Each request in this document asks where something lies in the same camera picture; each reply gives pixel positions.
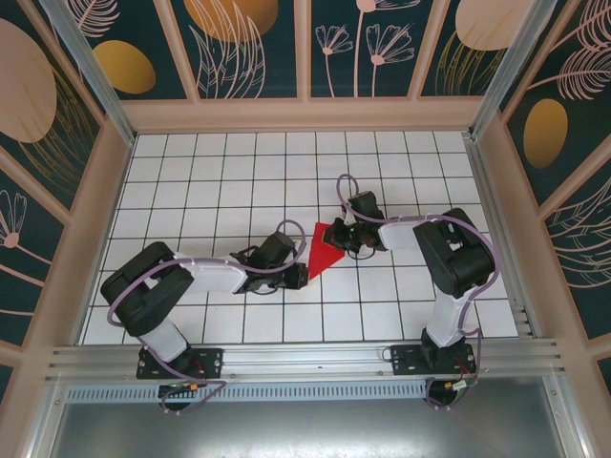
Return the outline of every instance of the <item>leaf illustration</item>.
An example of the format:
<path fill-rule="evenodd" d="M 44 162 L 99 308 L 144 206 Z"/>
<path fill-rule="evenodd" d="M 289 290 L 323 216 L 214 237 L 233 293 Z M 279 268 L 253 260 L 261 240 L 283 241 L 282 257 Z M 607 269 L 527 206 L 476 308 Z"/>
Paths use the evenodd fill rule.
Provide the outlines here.
<path fill-rule="evenodd" d="M 119 17 L 116 0 L 66 0 L 76 25 L 85 36 L 100 38 Z"/>
<path fill-rule="evenodd" d="M 611 43 L 611 0 L 588 0 L 579 20 L 577 37 L 590 51 Z"/>
<path fill-rule="evenodd" d="M 563 98 L 593 100 L 593 94 L 600 93 L 611 81 L 611 48 L 573 52 L 555 79 Z"/>

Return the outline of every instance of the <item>metal sheet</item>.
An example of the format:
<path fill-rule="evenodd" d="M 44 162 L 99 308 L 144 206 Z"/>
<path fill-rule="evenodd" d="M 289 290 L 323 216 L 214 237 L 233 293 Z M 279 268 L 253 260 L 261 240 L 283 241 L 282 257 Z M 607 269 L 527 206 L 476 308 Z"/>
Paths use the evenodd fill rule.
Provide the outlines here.
<path fill-rule="evenodd" d="M 486 380 L 451 412 L 422 400 L 73 405 L 56 458 L 497 458 L 564 456 L 540 381 Z"/>

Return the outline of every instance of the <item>beige circle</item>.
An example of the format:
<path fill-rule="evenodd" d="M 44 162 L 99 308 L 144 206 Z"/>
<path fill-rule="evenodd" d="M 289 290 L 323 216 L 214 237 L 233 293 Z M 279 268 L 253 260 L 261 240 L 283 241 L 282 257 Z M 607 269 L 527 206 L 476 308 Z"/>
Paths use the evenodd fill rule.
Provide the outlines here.
<path fill-rule="evenodd" d="M 269 31 L 276 23 L 278 0 L 184 0 L 184 6 L 187 8 L 191 19 L 195 21 L 200 29 L 218 40 L 224 39 L 224 41 L 228 42 L 237 41 L 236 35 L 229 32 L 227 27 L 233 28 L 235 33 L 238 31 L 238 15 L 236 14 L 234 4 L 242 13 L 244 21 L 246 17 L 252 19 L 252 22 L 257 26 L 259 35 Z M 228 22 L 223 21 L 222 16 L 216 13 L 217 8 L 222 8 L 226 11 Z M 200 10 L 207 12 L 207 16 L 201 17 Z M 221 33 L 223 26 L 228 30 L 225 35 Z M 240 37 L 240 41 L 245 40 L 245 36 Z"/>
<path fill-rule="evenodd" d="M 458 39 L 472 50 L 497 51 L 511 45 L 532 0 L 461 0 L 456 10 Z"/>
<path fill-rule="evenodd" d="M 537 102 L 524 127 L 524 154 L 538 169 L 549 166 L 562 150 L 569 120 L 564 107 L 551 98 Z"/>
<path fill-rule="evenodd" d="M 129 43 L 109 40 L 94 48 L 94 55 L 115 89 L 143 94 L 155 86 L 155 69 L 141 50 Z"/>
<path fill-rule="evenodd" d="M 38 141 L 51 128 L 56 105 L 47 56 L 24 31 L 0 19 L 0 132 Z"/>

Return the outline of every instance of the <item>red triangle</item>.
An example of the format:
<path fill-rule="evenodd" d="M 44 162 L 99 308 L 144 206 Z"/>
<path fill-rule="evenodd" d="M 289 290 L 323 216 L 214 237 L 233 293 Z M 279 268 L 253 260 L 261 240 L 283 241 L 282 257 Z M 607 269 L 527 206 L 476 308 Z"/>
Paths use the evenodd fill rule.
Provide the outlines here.
<path fill-rule="evenodd" d="M 323 222 L 317 222 L 314 226 L 314 237 L 312 238 L 312 247 L 307 264 L 310 280 L 323 273 L 346 254 L 344 251 L 323 242 L 323 235 L 329 227 L 331 227 L 330 224 L 324 224 Z"/>

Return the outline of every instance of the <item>purple cable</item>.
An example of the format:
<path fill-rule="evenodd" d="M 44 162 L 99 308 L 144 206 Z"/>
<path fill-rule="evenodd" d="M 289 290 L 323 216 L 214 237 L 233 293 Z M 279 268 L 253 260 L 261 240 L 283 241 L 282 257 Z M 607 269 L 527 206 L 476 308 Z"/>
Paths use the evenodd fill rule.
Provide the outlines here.
<path fill-rule="evenodd" d="M 115 320 L 113 320 L 113 314 L 115 313 L 116 308 L 119 307 L 119 305 L 123 302 L 123 300 L 132 291 L 134 291 L 139 285 L 141 285 L 145 280 L 151 278 L 157 272 L 160 272 L 160 271 L 162 271 L 164 269 L 167 269 L 169 267 L 172 267 L 174 265 L 179 265 L 179 264 L 191 264 L 191 265 L 195 265 L 195 264 L 230 265 L 232 267 L 236 267 L 238 269 L 245 270 L 247 272 L 253 272 L 255 274 L 277 274 L 279 272 L 285 271 L 291 265 L 293 265 L 295 262 L 297 262 L 297 259 L 306 250 L 306 245 L 307 245 L 307 243 L 306 243 L 306 231 L 304 230 L 303 226 L 299 222 L 294 221 L 293 219 L 284 219 L 284 220 L 282 220 L 280 222 L 280 224 L 278 224 L 278 226 L 276 227 L 276 231 L 279 231 L 281 227 L 286 226 L 287 224 L 292 224 L 295 227 L 297 227 L 297 229 L 300 232 L 301 241 L 299 243 L 299 248 L 297 249 L 297 253 L 293 257 L 293 259 L 290 260 L 289 262 L 287 262 L 286 264 L 283 264 L 280 267 L 275 267 L 273 269 L 258 269 L 256 267 L 250 267 L 248 265 L 242 265 L 242 264 L 240 264 L 239 262 L 236 262 L 236 261 L 232 261 L 232 260 L 219 260 L 219 259 L 214 259 L 214 258 L 183 258 L 183 259 L 179 259 L 179 260 L 169 260 L 167 262 L 163 262 L 161 264 L 156 265 L 152 269 L 150 269 L 147 272 L 145 272 L 144 274 L 140 275 L 133 283 L 131 283 L 127 288 L 125 288 L 125 290 L 123 290 L 123 292 L 121 294 L 119 294 L 116 297 L 116 299 L 111 304 L 110 309 L 108 310 L 108 315 L 106 316 L 106 319 L 108 320 L 108 323 L 110 323 L 113 326 L 123 327 L 123 324 L 121 322 L 116 322 Z M 193 411 L 196 408 L 199 408 L 199 407 L 203 406 L 210 398 L 215 396 L 219 391 L 221 391 L 227 385 L 227 382 L 225 380 L 198 379 L 196 377 L 191 377 L 189 375 L 186 375 L 186 374 L 183 374 L 181 372 L 178 372 L 174 368 L 170 367 L 170 365 L 168 363 L 163 361 L 161 359 L 161 357 L 157 354 L 157 352 L 155 350 L 153 350 L 151 347 L 149 347 L 146 344 L 145 341 L 143 341 L 141 338 L 137 338 L 137 339 L 140 341 L 140 343 L 142 345 L 144 345 L 144 348 L 147 349 L 149 351 L 149 353 L 151 353 L 151 355 L 153 356 L 153 358 L 155 358 L 155 360 L 159 363 L 159 365 L 161 367 L 163 367 L 165 370 L 167 370 L 169 373 L 171 373 L 172 375 L 174 375 L 174 376 L 176 376 L 176 377 L 178 377 L 180 379 L 184 379 L 184 380 L 187 380 L 189 382 L 193 382 L 195 384 L 206 383 L 206 384 L 210 384 L 210 385 L 219 385 L 212 392 L 210 392 L 208 395 L 206 395 L 202 400 L 197 401 L 196 403 L 188 406 L 187 408 L 184 408 L 182 410 L 182 412 L 186 413 L 188 411 Z M 171 396 L 172 394 L 178 393 L 180 391 L 182 391 L 181 388 L 176 389 L 176 390 L 172 390 L 172 391 L 167 392 L 165 394 L 165 396 L 163 396 L 163 398 L 161 399 L 161 407 L 163 408 L 163 411 L 165 413 L 168 413 L 170 411 L 166 407 L 166 405 L 165 405 L 165 401 L 167 400 L 168 396 Z"/>
<path fill-rule="evenodd" d="M 387 224 L 390 222 L 401 222 L 401 221 L 402 222 L 416 222 L 416 221 L 430 221 L 434 219 L 441 219 L 447 222 L 451 222 L 453 224 L 457 224 L 461 227 L 464 227 L 468 231 L 475 234 L 484 243 L 484 245 L 486 245 L 486 248 L 488 248 L 488 251 L 490 252 L 490 254 L 493 257 L 495 271 L 493 275 L 491 276 L 491 278 L 488 280 L 488 282 L 481 285 L 479 288 L 475 289 L 469 295 L 469 297 L 467 298 L 467 301 L 465 302 L 465 305 L 463 306 L 462 310 L 460 311 L 460 317 L 458 319 L 458 329 L 463 336 L 472 336 L 474 334 L 477 334 L 477 361 L 475 363 L 475 374 L 474 374 L 474 377 L 477 378 L 477 376 L 479 375 L 479 363 L 481 361 L 481 339 L 482 339 L 481 329 L 478 327 L 477 329 L 474 329 L 473 331 L 465 331 L 463 329 L 463 326 L 465 324 L 465 318 L 467 317 L 467 312 L 469 311 L 469 307 L 471 307 L 471 304 L 474 302 L 475 298 L 479 296 L 481 293 L 483 293 L 484 291 L 486 291 L 488 288 L 490 288 L 493 285 L 493 283 L 496 281 L 498 276 L 500 275 L 500 269 L 498 267 L 500 265 L 500 262 L 498 260 L 498 255 L 496 254 L 496 250 L 493 247 L 493 245 L 490 243 L 488 239 L 486 239 L 486 237 L 481 232 L 479 232 L 471 224 L 466 223 L 462 219 L 449 217 L 447 215 L 426 215 L 424 217 L 421 217 L 421 216 L 395 217 L 395 218 L 390 218 L 390 219 L 377 219 L 377 218 L 370 218 L 370 217 L 366 217 L 365 215 L 361 215 L 360 213 L 352 209 L 352 207 L 350 207 L 350 204 L 346 202 L 346 200 L 344 199 L 344 196 L 342 196 L 342 190 L 340 188 L 341 188 L 342 180 L 344 179 L 348 179 L 354 183 L 355 191 L 356 191 L 355 194 L 359 193 L 359 183 L 356 180 L 356 178 L 353 177 L 352 175 L 342 174 L 342 175 L 339 175 L 339 177 L 337 178 L 337 183 L 335 185 L 335 189 L 337 191 L 337 197 L 340 199 L 342 206 L 346 209 L 347 212 L 352 213 L 358 219 L 362 219 L 362 220 L 369 221 L 369 222 L 375 222 L 378 224 Z M 430 406 L 442 406 L 441 403 L 438 403 L 435 399 L 429 396 L 429 391 L 431 389 L 432 382 L 434 382 L 434 378 L 430 378 L 427 380 L 426 401 Z M 463 395 L 463 397 L 460 398 L 455 404 L 461 401 L 464 397 L 465 396 Z"/>

